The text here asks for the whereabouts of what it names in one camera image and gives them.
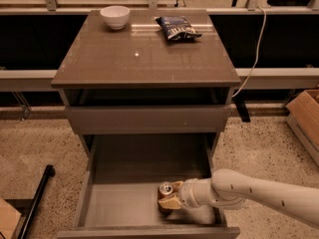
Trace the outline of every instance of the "concrete floor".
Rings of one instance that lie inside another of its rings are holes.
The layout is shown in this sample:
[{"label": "concrete floor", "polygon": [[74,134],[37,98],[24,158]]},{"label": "concrete floor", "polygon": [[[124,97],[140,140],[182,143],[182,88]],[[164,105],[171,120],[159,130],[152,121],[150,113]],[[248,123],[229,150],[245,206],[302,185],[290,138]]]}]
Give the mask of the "concrete floor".
[{"label": "concrete floor", "polygon": [[[236,112],[221,134],[215,169],[230,168],[257,178],[319,188],[319,168],[286,123],[278,105],[249,106],[251,122]],[[62,108],[33,108],[19,121],[18,109],[0,109],[0,197],[32,198],[47,164],[49,180],[29,233],[32,239],[56,238],[69,230],[81,190],[87,156]],[[225,211],[228,226],[238,226],[239,239],[319,238],[319,230],[246,201],[240,210]]]}]

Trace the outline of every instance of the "brown cabinet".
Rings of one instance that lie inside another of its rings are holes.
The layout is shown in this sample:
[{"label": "brown cabinet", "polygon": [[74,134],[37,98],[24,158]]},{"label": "brown cabinet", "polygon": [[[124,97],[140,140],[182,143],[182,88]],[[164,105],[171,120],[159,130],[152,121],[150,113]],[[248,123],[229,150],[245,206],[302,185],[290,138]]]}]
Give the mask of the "brown cabinet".
[{"label": "brown cabinet", "polygon": [[[168,42],[156,16],[202,33]],[[222,210],[159,212],[163,181],[210,177],[239,85],[205,11],[132,10],[111,31],[93,11],[52,82],[89,156],[74,227],[59,238],[235,238]]]}]

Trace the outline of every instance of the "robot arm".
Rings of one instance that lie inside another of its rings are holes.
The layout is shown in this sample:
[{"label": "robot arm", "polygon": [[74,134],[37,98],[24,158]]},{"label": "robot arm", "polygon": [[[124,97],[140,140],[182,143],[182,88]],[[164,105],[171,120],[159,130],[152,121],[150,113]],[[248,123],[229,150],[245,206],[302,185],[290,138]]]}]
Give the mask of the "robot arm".
[{"label": "robot arm", "polygon": [[245,199],[266,205],[319,229],[319,189],[252,178],[220,169],[209,179],[164,182],[160,187],[163,209],[196,208],[210,205],[236,209]]}]

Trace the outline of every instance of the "bowl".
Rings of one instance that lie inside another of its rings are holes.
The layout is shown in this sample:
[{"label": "bowl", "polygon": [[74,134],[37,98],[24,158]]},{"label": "bowl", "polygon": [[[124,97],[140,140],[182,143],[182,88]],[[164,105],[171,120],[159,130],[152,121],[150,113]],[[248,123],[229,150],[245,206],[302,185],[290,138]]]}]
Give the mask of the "bowl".
[{"label": "bowl", "polygon": [[105,24],[114,30],[124,28],[130,18],[130,9],[119,5],[103,8],[100,13]]}]

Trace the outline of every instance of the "drawer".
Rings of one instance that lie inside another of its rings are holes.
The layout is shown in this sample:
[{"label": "drawer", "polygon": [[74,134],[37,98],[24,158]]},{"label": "drawer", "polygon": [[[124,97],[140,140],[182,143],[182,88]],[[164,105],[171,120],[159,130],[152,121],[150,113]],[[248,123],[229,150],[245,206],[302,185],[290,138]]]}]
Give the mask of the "drawer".
[{"label": "drawer", "polygon": [[67,107],[77,134],[223,131],[230,106]]},{"label": "drawer", "polygon": [[206,143],[201,133],[96,135],[73,229],[58,238],[236,238],[217,209],[158,208],[161,182],[210,177]]}]

